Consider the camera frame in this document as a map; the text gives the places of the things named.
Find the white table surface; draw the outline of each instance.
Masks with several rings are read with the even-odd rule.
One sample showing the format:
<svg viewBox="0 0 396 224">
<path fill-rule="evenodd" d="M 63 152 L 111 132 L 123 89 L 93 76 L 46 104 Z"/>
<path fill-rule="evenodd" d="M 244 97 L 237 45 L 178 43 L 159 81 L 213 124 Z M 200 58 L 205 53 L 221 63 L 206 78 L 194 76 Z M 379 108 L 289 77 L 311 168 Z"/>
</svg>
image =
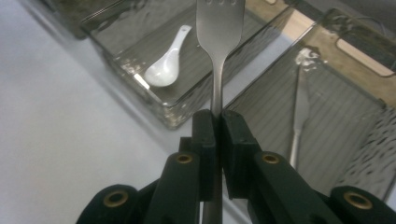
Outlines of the white table surface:
<svg viewBox="0 0 396 224">
<path fill-rule="evenodd" d="M 75 223 L 99 190 L 157 179 L 179 137 L 191 135 L 191 120 L 167 130 L 111 78 L 89 40 L 25 1 L 2 3 L 0 223 Z M 279 38 L 242 71 L 226 86 L 225 103 L 289 44 Z M 225 211 L 224 223 L 248 222 L 235 216 Z"/>
</svg>

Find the white ceramic spoon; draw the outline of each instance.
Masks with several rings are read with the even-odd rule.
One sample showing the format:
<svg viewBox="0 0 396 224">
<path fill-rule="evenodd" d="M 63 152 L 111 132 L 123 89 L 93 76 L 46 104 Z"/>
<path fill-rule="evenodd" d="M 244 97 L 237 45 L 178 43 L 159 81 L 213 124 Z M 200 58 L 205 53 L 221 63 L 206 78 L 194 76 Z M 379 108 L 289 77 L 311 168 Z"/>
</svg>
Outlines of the white ceramic spoon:
<svg viewBox="0 0 396 224">
<path fill-rule="evenodd" d="M 148 68 L 144 79 L 151 86 L 165 87 L 174 83 L 178 77 L 178 53 L 191 27 L 182 25 L 168 51 Z"/>
</svg>

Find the brass insert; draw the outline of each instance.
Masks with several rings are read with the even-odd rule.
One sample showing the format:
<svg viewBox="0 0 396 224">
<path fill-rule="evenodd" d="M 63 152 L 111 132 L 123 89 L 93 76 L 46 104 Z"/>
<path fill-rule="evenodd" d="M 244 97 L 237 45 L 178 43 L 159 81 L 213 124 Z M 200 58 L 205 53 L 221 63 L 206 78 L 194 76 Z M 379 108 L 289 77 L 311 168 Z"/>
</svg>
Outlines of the brass insert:
<svg viewBox="0 0 396 224">
<path fill-rule="evenodd" d="M 107 207 L 118 207 L 126 203 L 127 200 L 128 193 L 123 189 L 119 189 L 108 193 L 103 199 L 103 204 Z"/>
<path fill-rule="evenodd" d="M 353 191 L 345 192 L 344 199 L 359 209 L 367 210 L 367 209 L 373 208 L 373 204 L 372 204 L 372 202 L 370 202 L 370 200 L 368 200 L 363 195 L 361 195 L 359 193 L 355 193 Z"/>
<path fill-rule="evenodd" d="M 270 164 L 279 163 L 279 158 L 277 156 L 268 155 L 268 154 L 262 155 L 262 160 Z"/>
<path fill-rule="evenodd" d="M 189 162 L 192 161 L 192 156 L 183 154 L 183 155 L 177 156 L 176 160 L 177 160 L 178 162 L 180 162 L 180 163 L 185 164 L 185 163 L 189 163 Z"/>
</svg>

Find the plastic container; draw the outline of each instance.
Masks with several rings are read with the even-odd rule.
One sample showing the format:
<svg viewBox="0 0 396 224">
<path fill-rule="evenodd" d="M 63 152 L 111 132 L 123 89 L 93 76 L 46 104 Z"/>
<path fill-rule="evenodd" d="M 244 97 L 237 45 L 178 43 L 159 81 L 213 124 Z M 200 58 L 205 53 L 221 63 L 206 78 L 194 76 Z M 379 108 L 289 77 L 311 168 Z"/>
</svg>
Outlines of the plastic container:
<svg viewBox="0 0 396 224">
<path fill-rule="evenodd" d="M 331 10 L 227 108 L 245 117 L 263 150 L 287 158 L 302 49 L 320 59 L 306 71 L 299 173 L 325 194 L 352 185 L 385 198 L 396 169 L 396 46 L 358 21 Z"/>
<path fill-rule="evenodd" d="M 225 64 L 224 82 L 280 34 L 277 28 L 290 14 L 283 1 L 247 1 L 241 44 Z M 181 47 L 177 81 L 168 87 L 150 86 L 143 79 L 146 70 L 164 55 L 184 24 L 192 29 Z M 195 0 L 123 2 L 85 20 L 82 28 L 166 127 L 175 129 L 209 99 L 212 63 L 196 37 Z"/>
</svg>

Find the fork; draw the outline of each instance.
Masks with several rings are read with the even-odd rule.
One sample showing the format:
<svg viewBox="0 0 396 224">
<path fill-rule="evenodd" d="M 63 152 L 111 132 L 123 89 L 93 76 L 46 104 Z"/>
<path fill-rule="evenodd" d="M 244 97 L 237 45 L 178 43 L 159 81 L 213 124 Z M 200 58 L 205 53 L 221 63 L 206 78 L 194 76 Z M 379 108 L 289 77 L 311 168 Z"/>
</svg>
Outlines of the fork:
<svg viewBox="0 0 396 224">
<path fill-rule="evenodd" d="M 222 69 L 227 56 L 239 44 L 245 0 L 197 0 L 197 37 L 213 63 L 210 110 L 219 119 L 222 110 Z"/>
<path fill-rule="evenodd" d="M 238 46 L 243 30 L 245 0 L 197 0 L 196 29 L 198 42 L 213 63 L 213 89 L 210 111 L 219 143 L 222 111 L 222 71 L 227 56 Z M 214 186 L 210 202 L 204 203 L 203 223 L 222 223 L 221 155 L 217 148 Z"/>
</svg>

